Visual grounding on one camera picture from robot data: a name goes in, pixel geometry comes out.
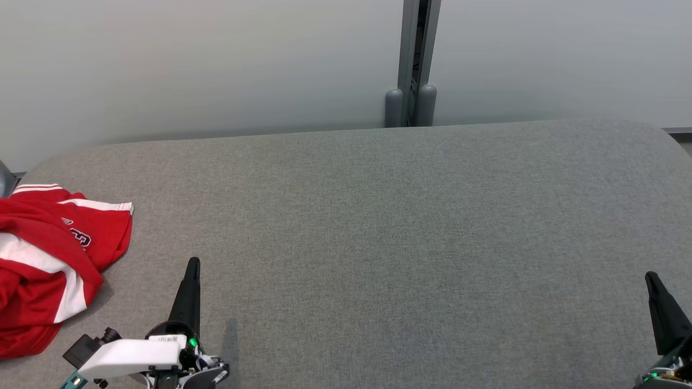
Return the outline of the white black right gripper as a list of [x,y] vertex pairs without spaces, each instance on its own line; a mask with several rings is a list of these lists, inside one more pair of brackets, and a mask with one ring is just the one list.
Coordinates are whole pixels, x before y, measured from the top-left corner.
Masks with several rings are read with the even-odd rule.
[[691,388],[691,323],[658,274],[645,274],[657,354],[664,356],[635,378],[634,388]]

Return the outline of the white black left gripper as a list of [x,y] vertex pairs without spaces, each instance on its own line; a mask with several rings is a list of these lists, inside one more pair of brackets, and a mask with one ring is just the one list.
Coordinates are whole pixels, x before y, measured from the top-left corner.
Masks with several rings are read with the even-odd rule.
[[108,387],[108,379],[131,377],[146,388],[215,388],[230,376],[230,365],[207,354],[198,337],[201,324],[201,263],[190,258],[163,322],[143,339],[122,338],[108,327],[101,338],[78,341],[78,387]]

